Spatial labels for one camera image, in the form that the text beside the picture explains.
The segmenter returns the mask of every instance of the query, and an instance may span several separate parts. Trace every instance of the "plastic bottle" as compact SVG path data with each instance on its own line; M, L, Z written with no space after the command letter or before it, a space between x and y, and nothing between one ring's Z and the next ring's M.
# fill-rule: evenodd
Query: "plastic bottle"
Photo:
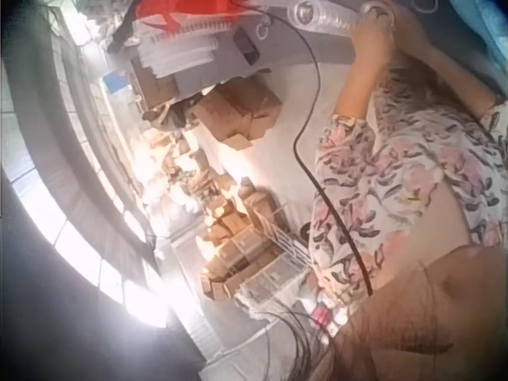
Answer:
M295 0L287 7L287 17L299 29L348 36L358 13L326 0Z

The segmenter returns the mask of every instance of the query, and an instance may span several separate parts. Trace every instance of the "black phone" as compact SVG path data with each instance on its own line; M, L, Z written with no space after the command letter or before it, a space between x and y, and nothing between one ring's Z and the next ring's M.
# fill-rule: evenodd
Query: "black phone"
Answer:
M248 64L252 66L260 59L260 51L257 50L256 46L244 31L243 28L238 28L233 35L233 41L235 45L240 49L241 54L244 55Z

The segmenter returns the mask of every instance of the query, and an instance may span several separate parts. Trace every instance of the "black cable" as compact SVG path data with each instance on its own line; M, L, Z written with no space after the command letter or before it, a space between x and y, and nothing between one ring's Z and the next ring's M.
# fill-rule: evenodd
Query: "black cable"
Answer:
M358 267L360 268L362 276L364 277L365 287L367 288L367 294L368 294L368 296L372 296L372 294L373 294L373 292L372 292L372 285L371 285L371 280L370 280L370 278L368 276L367 268L365 267L364 260L362 260L360 252L358 251L358 248L356 247L356 244L355 244L354 240L352 239L351 234L348 231L348 228L346 227L346 225L342 221L341 216L339 215L339 213L335 210L335 207L333 206L333 204L330 201L329 197L326 195L325 190L323 189L323 187L316 180L316 178L314 177L312 172L309 170L309 168L307 168L307 166L303 163L302 159L300 158L300 155L298 154L298 149L297 149L298 142L300 140L300 137L302 137L302 134L305 132L305 130L306 130L308 124L309 124L309 121L312 118L312 115L314 114L314 109L316 108L316 103L318 102L319 94L321 93L321 72L319 71L319 66L318 66L318 62L317 62L318 60L316 59L316 56L314 55L314 51L310 47L310 45L307 42L307 40L305 39L305 37L290 22L284 20L283 18L281 18L279 16L275 16L274 14L271 14L269 12L265 12L264 10L259 10L256 7L244 6L244 5L241 5L241 4L237 4L233 0L230 0L230 2L234 6L238 6L240 8L244 8L246 10L254 10L254 11L258 12L258 13L265 14L265 15L269 16L272 20L275 19L277 21L282 22L284 25L287 25L291 30L293 30L298 35L300 40L302 40L303 44L306 46L307 51L310 54L310 57L312 58L312 62L314 64L314 69L316 70L316 76L317 76L317 89L316 89L316 94L314 95L314 99L313 99L313 101L312 101L312 103L310 105L309 114L307 115L307 118L306 118L305 122L303 123L302 128L298 132L298 135L294 139L294 143L293 143L294 157L295 157L296 161L298 162L298 164L300 165L300 167L302 168L302 170L305 172L305 174L309 178L309 180L311 181L311 183L316 188L317 192L319 193L319 195L321 196L321 198L325 202L326 206L329 208L329 211L333 215L333 218L335 219L335 222L337 223L337 225L341 229L342 233L346 237L346 241L348 242L349 247L351 248L352 253L355 256L356 262L358 262Z

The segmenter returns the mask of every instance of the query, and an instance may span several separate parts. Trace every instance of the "pink floral pattern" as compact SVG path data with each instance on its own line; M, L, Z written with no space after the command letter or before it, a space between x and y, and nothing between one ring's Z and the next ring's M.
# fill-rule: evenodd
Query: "pink floral pattern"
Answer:
M508 105L479 123L443 102L412 99L403 71L375 92L383 146L366 121L333 115L322 135L316 175L375 277L401 252L433 191L447 181L462 205L474 242L506 240L508 226ZM323 200L314 201L310 252L321 283L342 299L359 298L364 282L346 238Z

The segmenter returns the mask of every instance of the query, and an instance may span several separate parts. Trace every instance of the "cardboard box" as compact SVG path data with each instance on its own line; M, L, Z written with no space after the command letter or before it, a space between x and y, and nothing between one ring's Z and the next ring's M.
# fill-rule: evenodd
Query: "cardboard box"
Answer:
M191 148L189 147L187 140L180 139L175 143L172 156L179 157L181 155L188 153L190 150L191 150Z
M215 139L241 151L273 127L281 108L281 101L251 77L234 78L216 86L192 112Z
M210 233L219 240L224 240L226 238L230 238L232 236L231 232L220 223L215 223L211 225L208 229Z
M150 67L143 67L139 56L131 59L133 73L131 81L133 87L143 98L143 106L150 110L171 101L178 95L178 86L175 76L168 75L163 78L154 76Z
M222 217L221 221L234 236L246 229L248 226L245 223L245 220L236 212L232 212L231 214Z
M271 249L268 249L266 252L261 254L254 263L257 264L260 269L263 269L275 259L277 259L277 255Z
M196 245L198 246L203 258L211 260L215 256L217 248L222 245L222 241L214 237L209 232L204 232L196 236Z
M228 278L229 269L219 255L212 257L211 261L206 265L206 270L208 270L209 278L213 281L222 281Z
M217 172L215 172L214 181L217 184L222 195L226 198L231 198L231 196L237 192L237 182L227 172L222 175L219 175Z
M210 202L205 205L205 209L206 212L214 218L220 218L233 211L233 207L229 201L222 195L212 198Z
M252 228L236 235L232 241L250 263L253 263L260 254L271 246L271 241L268 238Z
M195 175L192 179L189 180L187 184L189 187L189 192L195 194L199 192L202 188L209 187L212 183L212 179L208 173L208 171L204 171Z
M263 253L257 261L252 264L249 264L244 270L236 273L231 276L224 282L224 289L229 298L232 298L235 291L244 283L245 281L252 278L256 275L260 270L265 268L271 262L273 262L277 258L277 255L274 254L271 250Z
M238 247L232 242L227 241L217 251L217 256L222 260L222 263L230 270L233 270L236 264L244 259L243 253L238 250Z
M238 133L246 137L252 122L252 115L247 110L233 106L215 89L192 107L192 113L220 142Z
M190 157L194 161L194 169L196 171L204 172L210 167L206 154L202 149L192 152Z
M210 278L208 278L208 275L207 274L200 274L199 280L201 282L201 288L203 290L203 294L209 298L212 298L214 293L212 291L212 283L210 282Z
M244 208L252 224L259 231L263 231L263 225L254 211L266 217L269 221L277 223L273 216L276 211L275 201L268 192L257 190L244 200Z
M229 299L228 295L225 292L223 282L212 282L212 291L214 300L217 302L224 302L225 300Z
M205 225L210 227L216 222L216 219L213 218L212 216L205 216L204 221L205 221Z
M272 128L279 117L282 103L265 85L256 78L233 78L217 86L217 91L230 103L238 105L252 114L249 140L259 139Z

